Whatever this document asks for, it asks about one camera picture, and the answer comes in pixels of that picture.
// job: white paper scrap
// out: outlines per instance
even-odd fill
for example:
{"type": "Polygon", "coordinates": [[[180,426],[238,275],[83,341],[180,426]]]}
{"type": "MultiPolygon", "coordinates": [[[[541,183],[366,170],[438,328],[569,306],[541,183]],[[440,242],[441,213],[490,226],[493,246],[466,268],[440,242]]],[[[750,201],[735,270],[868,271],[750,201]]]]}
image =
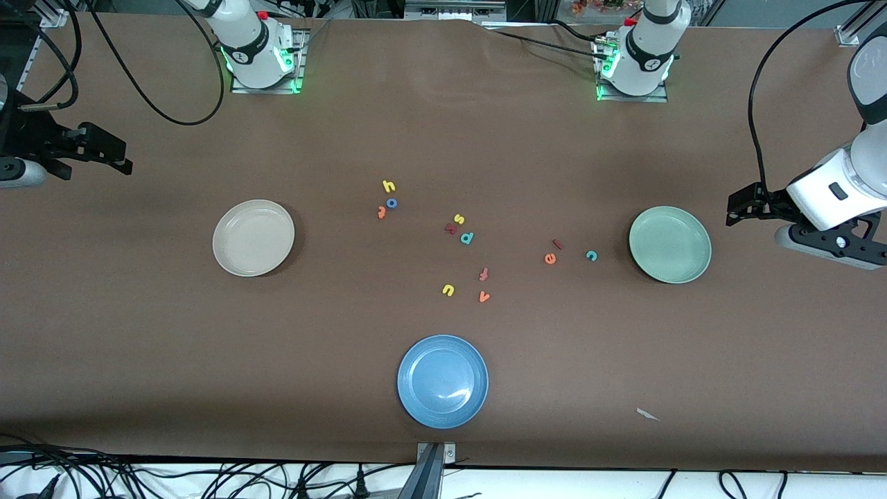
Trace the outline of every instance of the white paper scrap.
{"type": "Polygon", "coordinates": [[[646,419],[655,419],[656,421],[658,421],[658,422],[660,422],[660,423],[662,422],[661,419],[659,419],[659,418],[656,417],[656,416],[653,416],[652,414],[648,413],[647,411],[645,411],[645,410],[642,409],[642,408],[638,408],[638,414],[640,414],[641,416],[646,417],[646,419]]]}

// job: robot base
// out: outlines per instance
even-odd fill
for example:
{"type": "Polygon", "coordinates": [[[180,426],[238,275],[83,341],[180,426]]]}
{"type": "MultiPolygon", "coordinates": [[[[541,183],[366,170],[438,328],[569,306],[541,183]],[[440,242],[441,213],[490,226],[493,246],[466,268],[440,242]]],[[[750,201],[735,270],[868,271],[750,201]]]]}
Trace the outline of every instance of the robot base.
{"type": "Polygon", "coordinates": [[[619,100],[622,102],[668,102],[668,92],[665,90],[665,82],[659,83],[652,93],[647,95],[635,96],[628,95],[616,90],[608,80],[600,76],[600,72],[595,68],[594,81],[597,84],[598,100],[619,100]]]}
{"type": "Polygon", "coordinates": [[[232,93],[292,95],[302,92],[302,80],[305,77],[305,64],[308,62],[308,41],[310,29],[293,29],[293,48],[295,51],[289,55],[293,58],[293,71],[284,75],[279,82],[263,89],[247,87],[236,77],[231,81],[232,93]]]}
{"type": "MultiPolygon", "coordinates": [[[[611,31],[607,33],[607,39],[612,39],[616,36],[616,32],[611,31]]],[[[604,54],[607,56],[611,56],[612,47],[607,46],[606,44],[597,44],[595,42],[591,43],[592,53],[604,54]]],[[[613,86],[609,80],[604,78],[600,73],[603,71],[603,66],[605,64],[604,60],[595,59],[594,60],[594,82],[597,86],[597,96],[598,100],[619,100],[622,102],[655,102],[655,103],[665,103],[668,102],[668,91],[665,89],[665,82],[659,83],[659,86],[656,87],[656,90],[650,92],[647,95],[628,95],[626,93],[622,93],[613,86]]]]}

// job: blue plate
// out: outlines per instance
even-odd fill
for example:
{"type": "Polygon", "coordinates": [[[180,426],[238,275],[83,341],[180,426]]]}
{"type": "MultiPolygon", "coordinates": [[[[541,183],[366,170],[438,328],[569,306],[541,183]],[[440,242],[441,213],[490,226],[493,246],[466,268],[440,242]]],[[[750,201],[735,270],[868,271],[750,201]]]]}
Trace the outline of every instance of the blue plate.
{"type": "Polygon", "coordinates": [[[469,342],[438,335],[413,345],[397,371],[397,393],[406,412],[437,430],[467,423],[483,406],[487,365],[469,342]]]}

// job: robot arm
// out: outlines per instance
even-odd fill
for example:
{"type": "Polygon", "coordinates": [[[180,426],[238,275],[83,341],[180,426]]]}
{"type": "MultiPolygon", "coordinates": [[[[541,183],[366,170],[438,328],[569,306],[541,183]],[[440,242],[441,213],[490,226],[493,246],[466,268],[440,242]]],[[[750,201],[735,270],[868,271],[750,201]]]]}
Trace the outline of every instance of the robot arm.
{"type": "Polygon", "coordinates": [[[185,0],[207,18],[222,45],[228,68],[252,89],[271,87],[294,70],[287,51],[293,29],[253,12],[249,0],[185,0]]]}
{"type": "Polygon", "coordinates": [[[783,191],[764,193],[756,182],[731,195],[727,225],[787,220],[794,225],[777,232],[780,246],[874,269],[887,265],[887,245],[874,240],[887,208],[887,24],[854,54],[847,82],[866,128],[783,191]],[[852,231],[860,225],[866,228],[861,237],[852,231]]]}
{"type": "Polygon", "coordinates": [[[59,125],[49,111],[26,113],[35,104],[10,88],[0,75],[0,188],[39,186],[51,174],[71,178],[71,167],[61,160],[101,162],[123,175],[132,173],[126,142],[93,123],[71,130],[59,125]]]}
{"type": "Polygon", "coordinates": [[[613,34],[617,51],[601,75],[624,94],[648,95],[668,77],[674,49],[690,25],[690,16],[686,0],[647,0],[638,23],[613,34]]]}

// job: plate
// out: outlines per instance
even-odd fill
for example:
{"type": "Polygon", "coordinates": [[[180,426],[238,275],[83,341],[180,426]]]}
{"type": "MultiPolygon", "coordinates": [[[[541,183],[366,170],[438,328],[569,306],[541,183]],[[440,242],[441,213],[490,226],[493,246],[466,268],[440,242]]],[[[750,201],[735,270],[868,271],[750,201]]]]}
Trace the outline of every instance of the plate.
{"type": "Polygon", "coordinates": [[[213,233],[213,254],[226,271],[256,277],[282,264],[295,240],[287,210],[264,199],[242,202],[224,214],[213,233]]]}
{"type": "Polygon", "coordinates": [[[657,206],[638,215],[628,245],[644,272],[669,284],[696,279],[711,261],[711,239],[703,224],[673,206],[657,206]]]}
{"type": "Polygon", "coordinates": [[[469,342],[438,335],[413,345],[397,372],[406,412],[430,428],[449,430],[481,410],[489,386],[487,365],[469,342]]]}

